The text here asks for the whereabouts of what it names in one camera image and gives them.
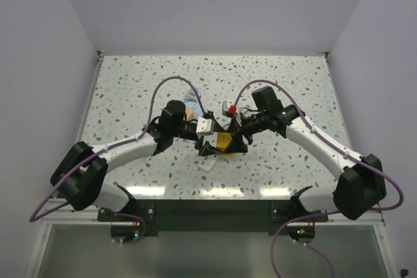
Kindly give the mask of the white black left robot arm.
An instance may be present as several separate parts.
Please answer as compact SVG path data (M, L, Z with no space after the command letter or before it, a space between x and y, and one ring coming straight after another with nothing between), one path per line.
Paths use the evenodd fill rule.
M50 182L76 211L96 206L110 209L119 220L128 221L135 213L133 196L123 187L105 183L108 173L162 153L176 138L194 141L200 156L217 153L216 148L203 143L203 136L223 130L211 111L197 121L188 121L185 104L171 100L141 133L108 145L89 146L83 141L74 144Z

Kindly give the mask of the beige cube socket adapter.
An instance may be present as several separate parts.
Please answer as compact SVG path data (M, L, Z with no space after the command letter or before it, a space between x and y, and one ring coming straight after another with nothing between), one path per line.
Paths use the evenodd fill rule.
M192 120L198 119L195 110L188 105L186 105L185 113L186 113L186 120L187 121L192 121Z

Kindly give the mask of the light blue round power socket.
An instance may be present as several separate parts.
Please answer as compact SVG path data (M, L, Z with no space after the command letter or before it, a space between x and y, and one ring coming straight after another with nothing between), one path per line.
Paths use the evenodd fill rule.
M197 97L194 93L194 91L192 89L189 89L186 94L184 95L184 103L185 105L188 105L190 107L192 107L195 112L197 117L199 118L200 116L203 115L203 112L200 108L199 102L198 102L199 97Z

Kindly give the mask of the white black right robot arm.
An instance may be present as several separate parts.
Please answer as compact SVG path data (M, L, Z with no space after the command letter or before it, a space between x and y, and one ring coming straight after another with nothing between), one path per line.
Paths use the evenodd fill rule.
M336 180L331 186L309 186L295 193L290 205L295 220L305 221L321 210L339 211L356 220L385 198L382 163L376 156L364 157L318 130L295 105L284 107L272 87L253 91L252 98L256 114L238 117L236 105L228 109L231 141L226 153L246 153L253 135L270 130L310 153Z

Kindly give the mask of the yellow cube socket adapter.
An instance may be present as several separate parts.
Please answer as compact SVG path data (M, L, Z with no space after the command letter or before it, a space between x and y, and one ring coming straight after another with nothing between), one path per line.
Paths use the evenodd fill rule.
M225 157L233 157L234 154L226 154L225 149L228 147L229 143L231 142L231 134L226 132L219 132L216 138L216 148L220 150Z

